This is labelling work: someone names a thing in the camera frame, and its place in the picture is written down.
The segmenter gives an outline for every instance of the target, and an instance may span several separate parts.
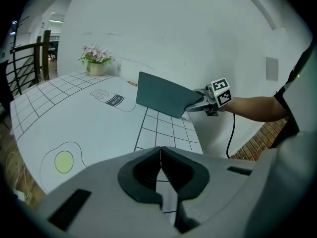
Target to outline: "brick wall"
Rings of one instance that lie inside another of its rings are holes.
[[[266,122],[261,129],[234,155],[232,159],[257,161],[261,153],[269,149],[277,135],[283,129],[287,119]]]

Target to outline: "pink flowers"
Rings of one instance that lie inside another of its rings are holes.
[[[92,63],[104,63],[114,61],[114,58],[105,49],[100,49],[97,45],[83,46],[83,53],[80,60]]]

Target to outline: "black cable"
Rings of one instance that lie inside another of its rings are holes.
[[[231,136],[230,136],[230,139],[229,139],[229,143],[228,143],[228,146],[227,146],[227,157],[228,157],[228,159],[230,159],[229,154],[228,154],[228,150],[229,150],[229,147],[230,147],[230,143],[231,143],[231,140],[232,140],[232,136],[233,136],[233,133],[234,133],[234,127],[235,126],[236,126],[236,115],[233,114],[233,128],[232,128],[232,133],[231,133]]]

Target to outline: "dark gray tablet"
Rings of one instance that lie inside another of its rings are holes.
[[[201,99],[201,94],[144,72],[139,73],[137,103],[181,118],[185,108]]]

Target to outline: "potted plant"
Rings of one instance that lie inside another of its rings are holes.
[[[105,74],[105,65],[114,61],[114,58],[108,51],[100,49],[97,45],[83,46],[83,53],[79,59],[87,63],[87,74],[92,76],[101,76]]]

